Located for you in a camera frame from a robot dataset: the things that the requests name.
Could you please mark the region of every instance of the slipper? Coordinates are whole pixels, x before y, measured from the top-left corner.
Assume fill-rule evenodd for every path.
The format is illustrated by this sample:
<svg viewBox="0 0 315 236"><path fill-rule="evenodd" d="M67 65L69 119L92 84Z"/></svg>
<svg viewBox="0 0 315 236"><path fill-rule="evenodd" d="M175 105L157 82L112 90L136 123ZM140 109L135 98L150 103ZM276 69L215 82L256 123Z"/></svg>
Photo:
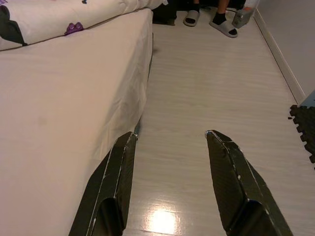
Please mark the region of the slipper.
<svg viewBox="0 0 315 236"><path fill-rule="evenodd" d="M217 24L213 23L213 21L210 21L209 24L210 24L213 28L215 28L215 29L221 31L223 34L225 34L226 36L228 36L228 37L230 37L230 38L236 38L236 37L238 36L238 34L233 35L233 34L230 34L230 33L229 33L231 30L235 29L235 28L233 27L233 25L232 25L229 21L224 21L224 22L223 22L222 24L220 24L220 25L217 25Z"/></svg>
<svg viewBox="0 0 315 236"><path fill-rule="evenodd" d="M191 10L188 12L187 16L184 19L184 24L189 27L194 27L197 25L197 21L199 19L200 13L195 10Z"/></svg>

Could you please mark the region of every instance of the comforter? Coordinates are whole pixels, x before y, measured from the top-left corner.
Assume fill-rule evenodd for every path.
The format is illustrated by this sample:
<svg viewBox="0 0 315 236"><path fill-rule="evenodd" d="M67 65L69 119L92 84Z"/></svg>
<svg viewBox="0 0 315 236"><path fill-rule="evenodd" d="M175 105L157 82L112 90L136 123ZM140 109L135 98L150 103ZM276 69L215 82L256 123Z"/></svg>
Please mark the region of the comforter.
<svg viewBox="0 0 315 236"><path fill-rule="evenodd" d="M0 0L0 51L69 35L167 0Z"/></svg>

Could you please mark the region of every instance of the foot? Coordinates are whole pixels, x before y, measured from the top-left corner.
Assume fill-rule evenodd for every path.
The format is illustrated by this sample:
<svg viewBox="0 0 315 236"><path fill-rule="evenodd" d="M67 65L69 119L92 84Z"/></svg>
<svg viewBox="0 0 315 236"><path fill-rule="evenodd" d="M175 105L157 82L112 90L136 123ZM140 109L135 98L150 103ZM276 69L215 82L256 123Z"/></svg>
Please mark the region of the foot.
<svg viewBox="0 0 315 236"><path fill-rule="evenodd" d="M190 27L194 27L197 25L197 21L199 19L199 4L193 4L187 16L184 19L184 24Z"/></svg>
<svg viewBox="0 0 315 236"><path fill-rule="evenodd" d="M226 20L225 13L216 13L216 16L209 24L228 37L236 38L238 36L237 30Z"/></svg>

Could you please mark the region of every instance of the floor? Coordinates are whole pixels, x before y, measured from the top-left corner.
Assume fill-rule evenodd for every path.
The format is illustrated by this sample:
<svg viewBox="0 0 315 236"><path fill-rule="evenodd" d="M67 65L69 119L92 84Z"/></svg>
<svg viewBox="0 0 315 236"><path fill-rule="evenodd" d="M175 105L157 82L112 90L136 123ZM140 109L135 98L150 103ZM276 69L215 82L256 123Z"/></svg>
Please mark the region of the floor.
<svg viewBox="0 0 315 236"><path fill-rule="evenodd" d="M154 25L148 101L125 236L223 236L204 132L230 136L264 177L295 236L315 232L315 171L288 120L295 100L256 23Z"/></svg>

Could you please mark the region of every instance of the baseboard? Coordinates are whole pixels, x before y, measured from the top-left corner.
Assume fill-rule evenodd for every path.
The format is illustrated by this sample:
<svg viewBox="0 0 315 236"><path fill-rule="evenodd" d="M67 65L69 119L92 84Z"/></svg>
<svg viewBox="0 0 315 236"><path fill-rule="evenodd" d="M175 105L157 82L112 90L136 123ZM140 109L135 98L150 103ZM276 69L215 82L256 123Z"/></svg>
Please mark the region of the baseboard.
<svg viewBox="0 0 315 236"><path fill-rule="evenodd" d="M259 10L256 10L255 16L254 16L256 23L258 27L260 28L260 31L262 35L264 36L285 80L288 84L289 88L291 89L291 92L297 102L298 105L300 105L306 98L305 93L303 92L299 82L297 81L296 77L294 76L291 68L287 64L280 48L278 47L275 39L273 38L270 31L267 29L266 23L264 22Z"/></svg>

